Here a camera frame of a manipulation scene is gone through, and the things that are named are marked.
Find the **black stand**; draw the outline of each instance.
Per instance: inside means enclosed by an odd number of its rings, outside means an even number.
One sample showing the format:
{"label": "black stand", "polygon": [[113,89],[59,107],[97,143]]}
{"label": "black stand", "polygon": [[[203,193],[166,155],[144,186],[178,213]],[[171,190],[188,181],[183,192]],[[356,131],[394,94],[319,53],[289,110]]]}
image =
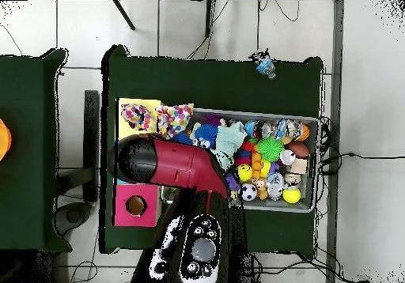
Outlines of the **black stand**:
{"label": "black stand", "polygon": [[206,38],[210,36],[211,32],[211,9],[212,9],[212,0],[206,1]]}
{"label": "black stand", "polygon": [[83,186],[84,204],[71,203],[55,211],[56,228],[60,234],[76,228],[89,218],[89,202],[97,202],[100,125],[100,97],[98,91],[85,91],[83,168],[56,177],[56,194],[65,194],[74,187]]}
{"label": "black stand", "polygon": [[121,6],[121,3],[118,0],[113,0],[115,6],[117,6],[117,9],[121,12],[121,14],[123,15],[123,18],[125,19],[125,21],[127,22],[128,26],[130,27],[130,29],[132,29],[133,31],[135,30],[135,26],[134,24],[132,24],[131,19],[128,17],[127,13],[125,12],[125,10],[123,9],[123,7]]}

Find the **orange ball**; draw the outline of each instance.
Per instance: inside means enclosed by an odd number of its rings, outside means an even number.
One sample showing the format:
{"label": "orange ball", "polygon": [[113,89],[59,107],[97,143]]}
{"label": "orange ball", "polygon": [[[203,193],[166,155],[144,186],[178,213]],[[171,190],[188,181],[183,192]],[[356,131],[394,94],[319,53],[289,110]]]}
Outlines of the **orange ball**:
{"label": "orange ball", "polygon": [[253,162],[254,161],[261,161],[262,156],[259,153],[254,153],[252,159],[253,159]]}
{"label": "orange ball", "polygon": [[253,176],[252,176],[253,178],[255,178],[255,179],[258,179],[259,177],[260,177],[260,170],[255,170],[254,172],[253,172]]}
{"label": "orange ball", "polygon": [[302,135],[297,140],[299,142],[302,142],[307,137],[309,137],[309,127],[307,127],[305,124],[302,124]]}
{"label": "orange ball", "polygon": [[261,169],[261,167],[262,167],[262,164],[260,163],[260,162],[253,162],[253,164],[252,164],[252,169],[253,170],[260,170]]}

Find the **green spiky ball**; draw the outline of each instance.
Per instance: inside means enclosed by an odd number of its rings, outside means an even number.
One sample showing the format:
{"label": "green spiky ball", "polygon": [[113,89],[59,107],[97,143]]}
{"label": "green spiky ball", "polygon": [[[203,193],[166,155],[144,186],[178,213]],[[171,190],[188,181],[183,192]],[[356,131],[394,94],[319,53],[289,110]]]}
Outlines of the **green spiky ball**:
{"label": "green spiky ball", "polygon": [[257,144],[257,151],[262,155],[264,160],[275,162],[280,157],[280,153],[284,150],[284,145],[280,140],[275,140],[269,137],[260,140]]}

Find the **gray plastic bin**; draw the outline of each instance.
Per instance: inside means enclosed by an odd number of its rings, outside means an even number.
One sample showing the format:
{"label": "gray plastic bin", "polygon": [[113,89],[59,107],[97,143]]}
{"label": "gray plastic bin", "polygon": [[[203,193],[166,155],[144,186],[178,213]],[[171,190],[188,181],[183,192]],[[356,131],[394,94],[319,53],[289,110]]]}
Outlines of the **gray plastic bin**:
{"label": "gray plastic bin", "polygon": [[[296,204],[289,204],[282,197],[278,201],[266,199],[260,201],[258,198],[251,202],[244,202],[245,209],[257,209],[257,210],[271,210],[271,211],[285,211],[291,213],[308,213],[315,207],[316,191],[317,191],[317,163],[320,159],[319,147],[320,147],[320,121],[317,118],[310,117],[297,117],[292,115],[268,115],[263,113],[253,112],[238,112],[238,111],[222,111],[211,110],[205,108],[195,108],[194,114],[190,120],[190,126],[195,122],[200,122],[202,117],[206,114],[220,115],[224,119],[234,119],[241,121],[245,124],[251,119],[297,119],[301,120],[309,128],[309,137],[303,141],[309,149],[308,166],[305,175],[302,175],[301,181],[301,199]],[[285,167],[281,167],[281,173],[285,172]],[[230,202],[231,205],[240,205],[240,200]]]}

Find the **purple toy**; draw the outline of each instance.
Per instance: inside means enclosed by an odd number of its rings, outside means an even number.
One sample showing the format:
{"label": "purple toy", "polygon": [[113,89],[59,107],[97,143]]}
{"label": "purple toy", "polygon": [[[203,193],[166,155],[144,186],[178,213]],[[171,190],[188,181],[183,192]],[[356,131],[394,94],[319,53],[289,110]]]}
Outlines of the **purple toy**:
{"label": "purple toy", "polygon": [[277,164],[277,162],[271,162],[269,175],[273,175],[275,172],[278,172],[279,169],[280,166]]}
{"label": "purple toy", "polygon": [[218,115],[204,115],[201,124],[210,124],[214,126],[221,126],[221,117]]}
{"label": "purple toy", "polygon": [[239,191],[240,185],[230,172],[225,175],[225,180],[231,191]]}

